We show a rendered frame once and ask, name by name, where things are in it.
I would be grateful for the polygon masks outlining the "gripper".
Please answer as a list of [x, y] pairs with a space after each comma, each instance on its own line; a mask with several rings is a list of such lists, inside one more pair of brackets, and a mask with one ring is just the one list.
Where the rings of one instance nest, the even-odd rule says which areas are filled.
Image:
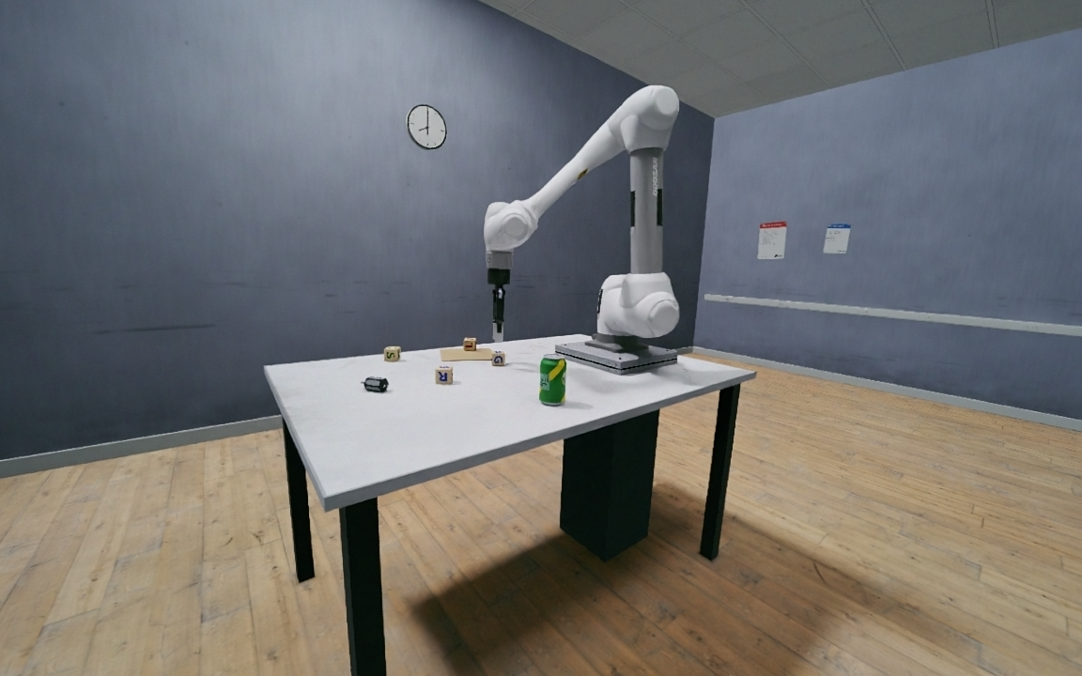
[[[505, 290], [504, 284], [510, 284], [511, 269], [488, 269], [487, 283], [494, 284], [493, 294], [493, 339], [494, 343], [503, 341], [503, 313], [505, 313]], [[497, 304], [497, 308], [494, 308]]]

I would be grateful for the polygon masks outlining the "tan flat mat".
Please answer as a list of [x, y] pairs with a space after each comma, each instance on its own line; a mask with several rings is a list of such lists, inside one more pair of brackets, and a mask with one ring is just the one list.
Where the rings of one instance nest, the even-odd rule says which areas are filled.
[[456, 361], [492, 361], [492, 349], [475, 349], [475, 352], [464, 352], [463, 349], [440, 349], [441, 362]]

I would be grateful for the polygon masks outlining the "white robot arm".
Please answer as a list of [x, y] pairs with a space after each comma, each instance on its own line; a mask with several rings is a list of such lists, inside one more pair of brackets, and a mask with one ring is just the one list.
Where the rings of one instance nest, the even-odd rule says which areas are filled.
[[607, 352], [645, 350], [649, 345], [637, 342], [637, 335], [658, 337], [678, 324], [679, 305], [670, 278], [662, 273], [664, 151], [678, 112], [679, 101], [672, 89], [643, 88], [613, 112], [544, 189], [527, 201], [487, 208], [485, 244], [487, 250], [494, 250], [486, 252], [487, 267], [511, 269], [514, 248], [527, 242], [538, 227], [538, 218], [575, 181], [624, 149], [630, 154], [630, 274], [610, 275], [602, 284], [597, 334], [585, 342], [586, 346]]

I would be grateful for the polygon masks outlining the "green and yellow drink can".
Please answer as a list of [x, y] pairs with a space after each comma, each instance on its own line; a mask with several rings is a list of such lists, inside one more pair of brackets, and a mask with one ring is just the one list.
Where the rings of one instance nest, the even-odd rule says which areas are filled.
[[538, 401], [547, 406], [559, 406], [565, 402], [566, 364], [564, 355], [544, 355], [544, 359], [540, 362]]

